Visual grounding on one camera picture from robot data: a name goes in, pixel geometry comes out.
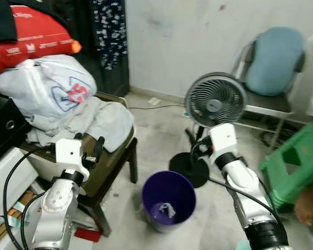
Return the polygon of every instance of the fan stand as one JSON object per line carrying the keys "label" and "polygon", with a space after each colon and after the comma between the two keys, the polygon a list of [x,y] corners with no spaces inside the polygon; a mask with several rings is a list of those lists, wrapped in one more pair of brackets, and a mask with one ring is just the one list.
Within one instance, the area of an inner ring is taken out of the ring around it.
{"label": "fan stand", "polygon": [[[202,137],[203,131],[204,127],[200,126],[195,139],[189,130],[186,130],[191,143],[191,150],[197,140]],[[203,159],[195,160],[194,165],[191,165],[190,152],[175,155],[169,162],[169,170],[182,174],[192,183],[194,188],[203,186],[210,176],[209,166]]]}

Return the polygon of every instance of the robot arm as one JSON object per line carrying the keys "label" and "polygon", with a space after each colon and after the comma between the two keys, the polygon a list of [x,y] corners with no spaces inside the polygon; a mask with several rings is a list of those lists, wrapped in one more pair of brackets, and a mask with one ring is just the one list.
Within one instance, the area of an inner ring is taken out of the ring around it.
{"label": "robot arm", "polygon": [[[269,206],[259,188],[259,179],[254,171],[238,160],[233,151],[236,150],[235,129],[226,123],[210,130],[210,138],[214,152],[210,157],[222,171],[226,183],[241,190]],[[288,246],[284,227],[264,207],[242,194],[228,189],[233,198],[234,209],[243,230],[250,242],[252,250],[292,250]]]}
{"label": "robot arm", "polygon": [[[104,138],[98,142],[102,153]],[[88,180],[89,171],[82,163],[86,156],[80,140],[61,139],[56,142],[56,162],[64,166],[62,175],[45,192],[41,202],[41,217],[32,239],[32,250],[67,250],[72,232],[72,214],[78,206],[79,189]]]}

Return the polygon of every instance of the purple trash bin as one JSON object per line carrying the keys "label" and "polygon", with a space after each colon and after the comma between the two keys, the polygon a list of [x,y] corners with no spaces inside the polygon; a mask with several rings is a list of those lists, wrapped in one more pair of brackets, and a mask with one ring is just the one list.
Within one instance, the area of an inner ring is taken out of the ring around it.
{"label": "purple trash bin", "polygon": [[[142,203],[148,221],[161,233],[179,227],[194,212],[196,195],[192,184],[183,175],[173,171],[153,174],[142,188]],[[170,203],[176,212],[169,218],[160,206]]]}

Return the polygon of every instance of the black fan base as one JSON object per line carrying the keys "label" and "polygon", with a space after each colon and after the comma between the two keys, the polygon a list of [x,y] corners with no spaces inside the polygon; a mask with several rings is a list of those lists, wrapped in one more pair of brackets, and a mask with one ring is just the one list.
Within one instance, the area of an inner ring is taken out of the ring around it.
{"label": "black fan base", "polygon": [[210,176],[209,167],[204,160],[200,159],[193,167],[190,166],[190,153],[188,152],[175,155],[169,162],[169,170],[182,174],[194,188],[203,186]]}

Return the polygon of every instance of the person's foot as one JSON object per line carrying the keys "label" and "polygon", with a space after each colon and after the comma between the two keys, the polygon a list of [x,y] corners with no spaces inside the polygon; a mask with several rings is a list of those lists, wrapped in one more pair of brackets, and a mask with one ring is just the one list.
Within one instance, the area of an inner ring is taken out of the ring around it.
{"label": "person's foot", "polygon": [[294,205],[298,220],[308,226],[313,224],[313,184],[305,188]]}

